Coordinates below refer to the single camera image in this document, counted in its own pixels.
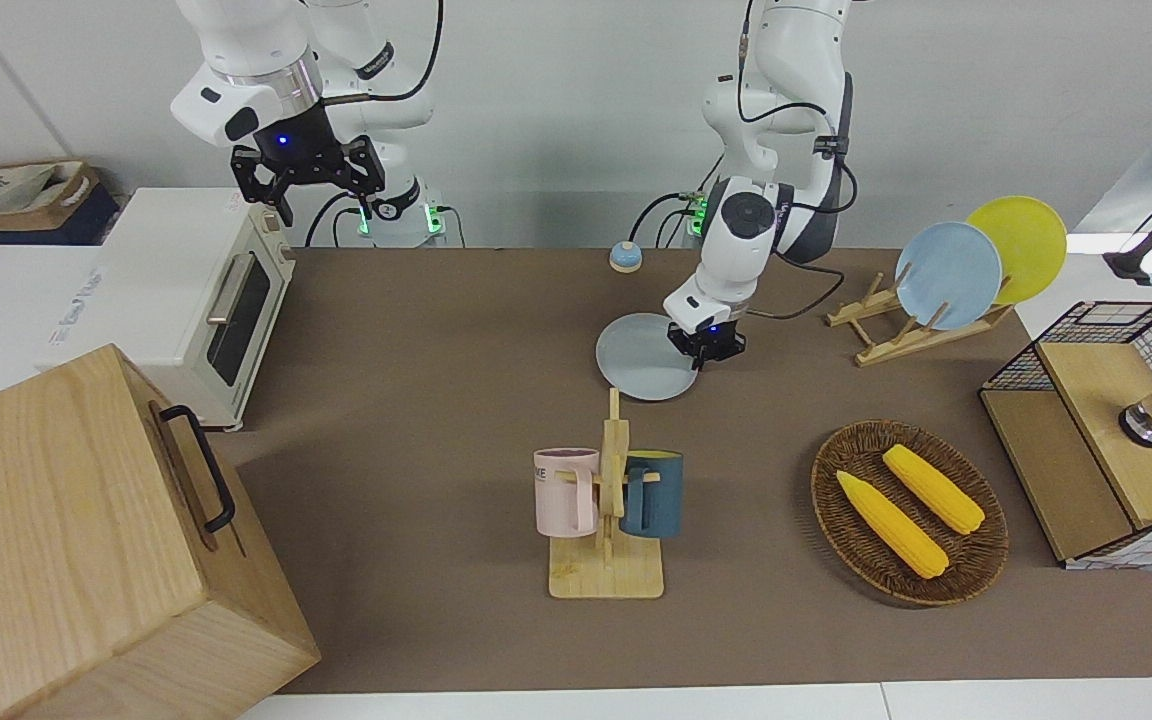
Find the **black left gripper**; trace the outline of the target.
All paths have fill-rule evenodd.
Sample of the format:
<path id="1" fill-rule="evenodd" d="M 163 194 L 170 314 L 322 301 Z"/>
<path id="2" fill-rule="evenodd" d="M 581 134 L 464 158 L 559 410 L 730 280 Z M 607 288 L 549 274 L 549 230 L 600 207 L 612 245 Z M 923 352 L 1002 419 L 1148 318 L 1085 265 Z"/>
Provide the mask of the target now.
<path id="1" fill-rule="evenodd" d="M 732 359 L 746 348 L 746 338 L 737 332 L 737 320 L 704 325 L 694 333 L 687 333 L 679 323 L 668 323 L 668 340 L 687 357 L 692 372 L 700 372 L 708 361 Z"/>

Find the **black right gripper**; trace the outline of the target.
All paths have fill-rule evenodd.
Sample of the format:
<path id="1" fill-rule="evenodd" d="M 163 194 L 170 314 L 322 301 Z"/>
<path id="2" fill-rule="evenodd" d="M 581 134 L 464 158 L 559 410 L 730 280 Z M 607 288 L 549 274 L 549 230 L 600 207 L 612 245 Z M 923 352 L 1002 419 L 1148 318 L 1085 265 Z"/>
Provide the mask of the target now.
<path id="1" fill-rule="evenodd" d="M 370 137 L 339 143 L 323 101 L 256 132 L 257 149 L 232 149 L 230 169 L 238 192 L 250 204 L 270 206 L 291 227 L 294 213 L 285 200 L 291 184 L 333 182 L 351 196 L 366 200 L 385 188 L 385 169 L 378 145 Z M 271 172 L 268 181 L 259 170 Z"/>

